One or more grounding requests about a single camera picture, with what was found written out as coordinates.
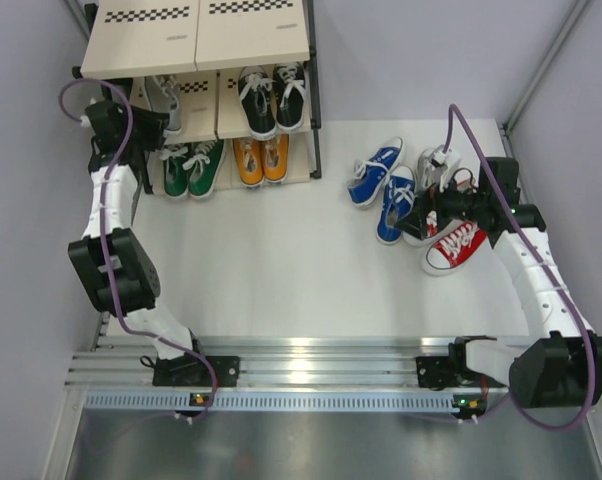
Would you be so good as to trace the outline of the grey sneaker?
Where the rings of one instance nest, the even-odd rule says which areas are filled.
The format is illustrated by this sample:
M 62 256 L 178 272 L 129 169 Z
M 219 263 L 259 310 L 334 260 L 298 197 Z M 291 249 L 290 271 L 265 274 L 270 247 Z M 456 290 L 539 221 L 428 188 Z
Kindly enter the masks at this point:
M 417 191 L 424 191 L 440 181 L 447 167 L 442 146 L 424 150 L 417 162 Z
M 152 112 L 169 116 L 169 122 L 163 135 L 165 137 L 178 135 L 181 132 L 182 123 L 180 83 L 176 76 L 146 76 L 143 80 L 142 90 Z

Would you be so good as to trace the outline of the green sneaker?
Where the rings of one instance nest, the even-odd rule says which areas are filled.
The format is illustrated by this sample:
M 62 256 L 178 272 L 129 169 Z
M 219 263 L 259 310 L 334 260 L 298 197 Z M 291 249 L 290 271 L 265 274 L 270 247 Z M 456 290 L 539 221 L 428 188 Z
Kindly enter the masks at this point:
M 205 200 L 212 195 L 225 155 L 224 140 L 208 140 L 194 145 L 184 169 L 188 174 L 189 195 L 195 200 Z
M 179 199 L 187 193 L 188 180 L 184 164 L 189 156 L 186 144 L 166 146 L 159 154 L 163 165 L 164 193 L 168 198 Z

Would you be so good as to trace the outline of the orange sneaker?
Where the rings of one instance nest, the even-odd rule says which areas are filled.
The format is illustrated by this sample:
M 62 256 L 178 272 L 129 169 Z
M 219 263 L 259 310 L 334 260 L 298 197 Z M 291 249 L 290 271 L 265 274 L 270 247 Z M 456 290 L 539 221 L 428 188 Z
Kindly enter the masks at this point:
M 251 137 L 232 140 L 239 178 L 246 188 L 257 188 L 264 182 L 262 144 Z
M 280 184 L 286 180 L 289 143 L 288 134 L 277 134 L 262 143 L 262 166 L 267 182 Z

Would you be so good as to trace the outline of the black sneaker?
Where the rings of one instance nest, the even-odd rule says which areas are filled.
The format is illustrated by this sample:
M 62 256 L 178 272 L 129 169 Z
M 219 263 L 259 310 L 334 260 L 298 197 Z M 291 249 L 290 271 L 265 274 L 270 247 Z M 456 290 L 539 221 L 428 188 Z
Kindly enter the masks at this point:
M 273 82 L 277 126 L 284 133 L 292 133 L 304 122 L 307 94 L 305 69 L 300 62 L 276 64 L 273 67 Z
M 242 69 L 237 93 L 251 136 L 267 141 L 276 135 L 276 122 L 272 112 L 271 93 L 273 80 L 261 66 Z

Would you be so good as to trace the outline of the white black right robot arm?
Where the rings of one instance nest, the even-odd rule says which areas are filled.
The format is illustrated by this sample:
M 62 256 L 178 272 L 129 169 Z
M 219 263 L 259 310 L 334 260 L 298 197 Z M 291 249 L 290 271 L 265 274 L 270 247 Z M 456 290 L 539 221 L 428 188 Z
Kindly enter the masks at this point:
M 514 347 L 489 336 L 459 337 L 448 372 L 468 386 L 483 375 L 508 387 L 524 409 L 594 406 L 602 395 L 602 336 L 580 316 L 551 253 L 545 221 L 520 200 L 519 164 L 490 157 L 477 179 L 459 182 L 457 163 L 422 158 L 416 197 L 396 226 L 423 239 L 456 221 L 464 234 L 443 247 L 453 260 L 484 235 L 508 273 L 531 343 Z

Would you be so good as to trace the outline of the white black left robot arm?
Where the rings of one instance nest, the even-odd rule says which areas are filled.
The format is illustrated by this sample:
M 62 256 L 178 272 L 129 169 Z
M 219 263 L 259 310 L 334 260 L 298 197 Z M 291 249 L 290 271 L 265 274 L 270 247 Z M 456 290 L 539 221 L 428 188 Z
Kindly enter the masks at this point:
M 68 246 L 91 304 L 156 350 L 140 362 L 157 387 L 234 387 L 237 356 L 207 355 L 189 328 L 161 303 L 159 274 L 132 229 L 140 190 L 151 190 L 148 154 L 161 146 L 164 114 L 112 100 L 89 105 L 80 122 L 93 130 L 88 164 L 93 199 L 88 225 Z

